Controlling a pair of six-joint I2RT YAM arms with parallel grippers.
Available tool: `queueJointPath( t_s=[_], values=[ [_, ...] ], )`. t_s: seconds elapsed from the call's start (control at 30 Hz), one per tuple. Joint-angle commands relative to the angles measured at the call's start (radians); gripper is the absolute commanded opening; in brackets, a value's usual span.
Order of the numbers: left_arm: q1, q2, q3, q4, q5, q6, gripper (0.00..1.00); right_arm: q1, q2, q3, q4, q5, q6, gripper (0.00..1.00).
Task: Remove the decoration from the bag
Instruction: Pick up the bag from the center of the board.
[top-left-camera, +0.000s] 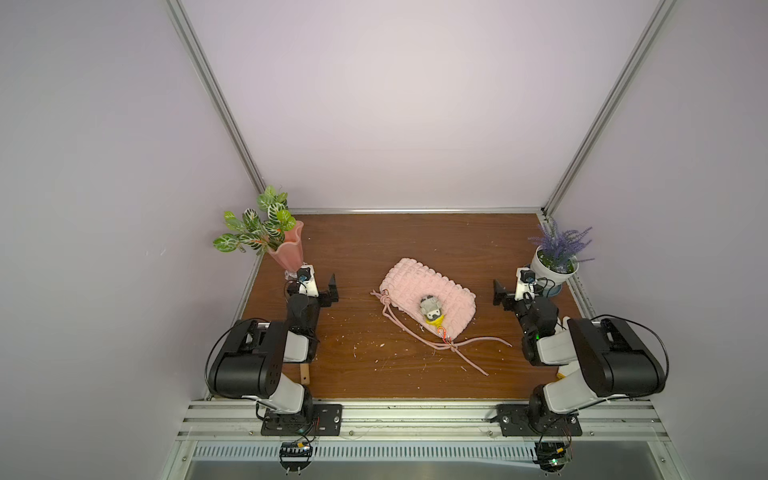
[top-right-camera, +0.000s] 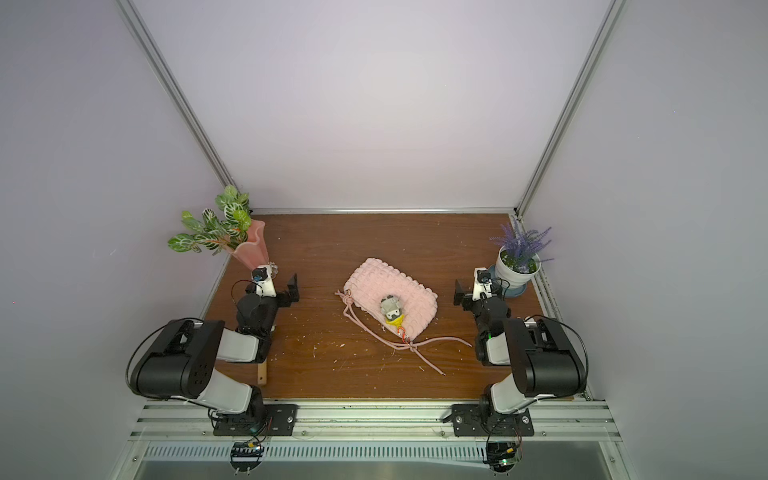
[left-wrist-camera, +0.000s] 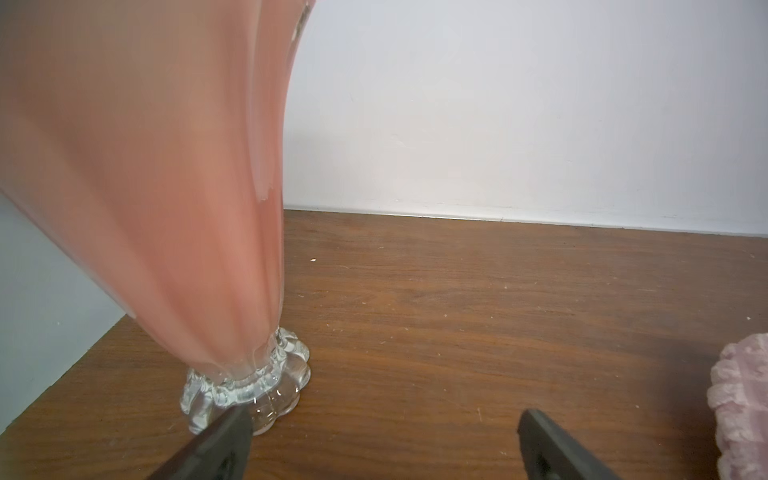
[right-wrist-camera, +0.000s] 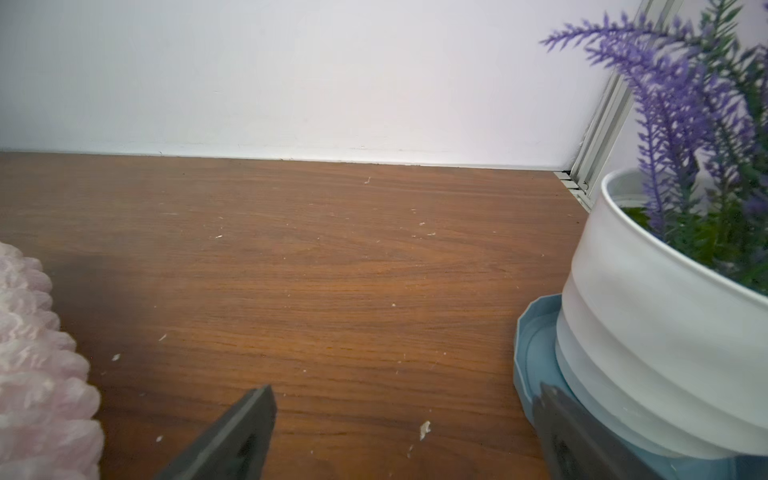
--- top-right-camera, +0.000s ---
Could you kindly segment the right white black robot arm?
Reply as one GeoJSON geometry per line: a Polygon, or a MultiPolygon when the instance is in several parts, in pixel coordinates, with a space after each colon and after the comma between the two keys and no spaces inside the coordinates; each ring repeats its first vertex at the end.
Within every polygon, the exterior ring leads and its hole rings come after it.
{"type": "Polygon", "coordinates": [[[487,413],[518,414],[538,401],[585,392],[588,360],[576,352],[571,327],[543,315],[513,316],[490,281],[477,282],[471,292],[456,282],[453,303],[474,317],[477,360],[510,369],[486,387],[480,405],[487,413]]]}

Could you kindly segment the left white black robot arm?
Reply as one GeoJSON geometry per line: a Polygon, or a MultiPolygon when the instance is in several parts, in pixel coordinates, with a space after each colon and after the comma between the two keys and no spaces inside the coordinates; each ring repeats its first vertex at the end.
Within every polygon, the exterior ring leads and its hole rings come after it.
{"type": "Polygon", "coordinates": [[[228,377],[216,363],[265,362],[278,311],[299,300],[296,276],[278,291],[271,267],[260,266],[235,301],[236,329],[222,320],[171,320],[146,338],[152,344],[140,359],[129,359],[126,384],[146,399],[184,400],[206,408],[217,435],[258,434],[270,421],[260,388],[228,377]]]}

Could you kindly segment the pink knitted bag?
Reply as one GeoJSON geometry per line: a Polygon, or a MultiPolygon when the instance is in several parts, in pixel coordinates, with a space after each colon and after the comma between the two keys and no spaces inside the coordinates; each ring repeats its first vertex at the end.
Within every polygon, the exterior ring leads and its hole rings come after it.
{"type": "Polygon", "coordinates": [[[349,321],[391,350],[413,353],[438,374],[443,371],[421,353],[422,347],[439,342],[471,345],[455,336],[419,340],[437,316],[438,295],[381,259],[366,259],[335,295],[349,321]]]}

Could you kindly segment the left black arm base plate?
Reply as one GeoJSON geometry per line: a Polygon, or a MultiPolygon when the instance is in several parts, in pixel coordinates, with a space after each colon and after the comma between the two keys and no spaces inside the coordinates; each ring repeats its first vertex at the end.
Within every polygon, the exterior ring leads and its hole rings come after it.
{"type": "Polygon", "coordinates": [[[252,404],[243,413],[212,413],[215,436],[291,436],[298,406],[295,404],[252,404]]]}

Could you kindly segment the small plush toy decoration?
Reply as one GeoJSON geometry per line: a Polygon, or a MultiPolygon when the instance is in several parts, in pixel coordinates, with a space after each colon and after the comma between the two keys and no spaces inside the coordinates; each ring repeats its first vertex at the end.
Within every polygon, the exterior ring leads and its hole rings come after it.
{"type": "Polygon", "coordinates": [[[388,295],[380,302],[380,311],[387,325],[400,329],[404,321],[404,310],[400,299],[394,295],[388,295]]]}

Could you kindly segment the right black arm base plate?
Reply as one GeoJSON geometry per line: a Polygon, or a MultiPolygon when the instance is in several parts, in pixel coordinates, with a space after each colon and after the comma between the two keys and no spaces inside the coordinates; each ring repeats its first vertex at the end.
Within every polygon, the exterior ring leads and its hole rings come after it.
{"type": "Polygon", "coordinates": [[[535,434],[528,409],[500,414],[478,403],[453,404],[442,422],[452,426],[456,437],[532,437],[535,434]]]}

